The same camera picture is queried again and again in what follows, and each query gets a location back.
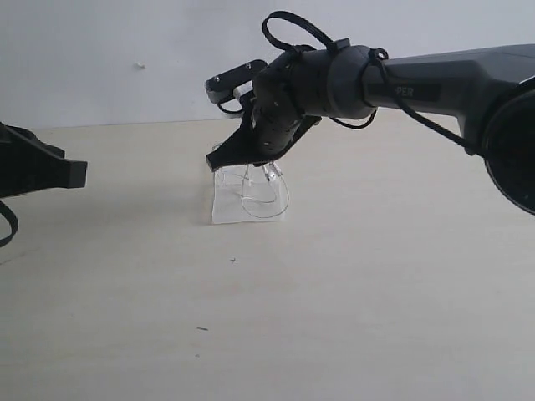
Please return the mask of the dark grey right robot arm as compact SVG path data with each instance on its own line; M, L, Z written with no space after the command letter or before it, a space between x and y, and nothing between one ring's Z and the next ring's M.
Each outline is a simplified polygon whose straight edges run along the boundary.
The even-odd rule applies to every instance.
M495 187L534 211L534 47L531 44L390 58L348 40L286 48L206 82L210 100L239 96L239 128L206 156L211 170L282 158L324 118L367 127L399 109L481 157Z

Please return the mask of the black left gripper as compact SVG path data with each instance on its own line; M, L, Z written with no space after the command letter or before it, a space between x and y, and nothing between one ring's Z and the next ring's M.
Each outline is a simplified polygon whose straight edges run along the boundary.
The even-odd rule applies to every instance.
M47 189L80 189L88 163L65 160L65 152L25 128L1 124L1 197Z

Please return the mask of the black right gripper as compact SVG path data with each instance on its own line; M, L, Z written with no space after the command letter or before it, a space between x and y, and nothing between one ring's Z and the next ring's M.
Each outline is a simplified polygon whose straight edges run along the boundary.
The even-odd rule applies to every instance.
M288 97L253 101L244 129L206 155L212 172L236 165L264 165L282 158L321 117L303 114Z

